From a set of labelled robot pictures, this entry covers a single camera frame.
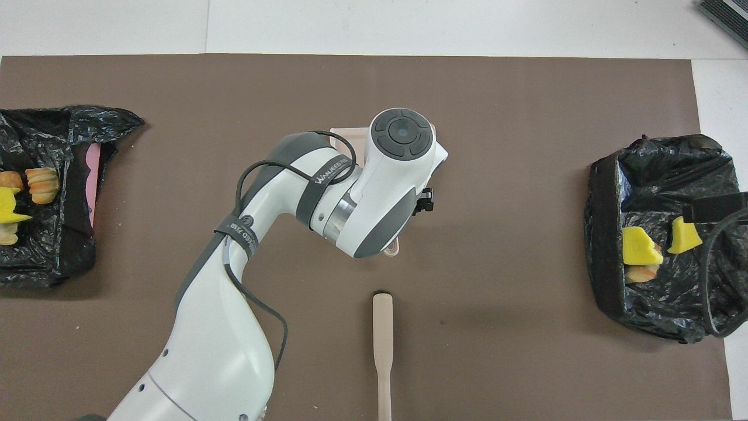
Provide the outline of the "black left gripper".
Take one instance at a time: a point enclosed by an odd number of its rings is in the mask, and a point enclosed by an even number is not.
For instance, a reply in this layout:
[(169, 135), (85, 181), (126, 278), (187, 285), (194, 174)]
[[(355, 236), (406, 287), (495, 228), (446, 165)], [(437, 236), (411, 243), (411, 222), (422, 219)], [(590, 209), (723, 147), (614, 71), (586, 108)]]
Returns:
[(419, 194), (415, 203), (412, 216), (416, 216), (418, 213), (432, 212), (434, 210), (434, 189), (432, 187), (425, 187)]

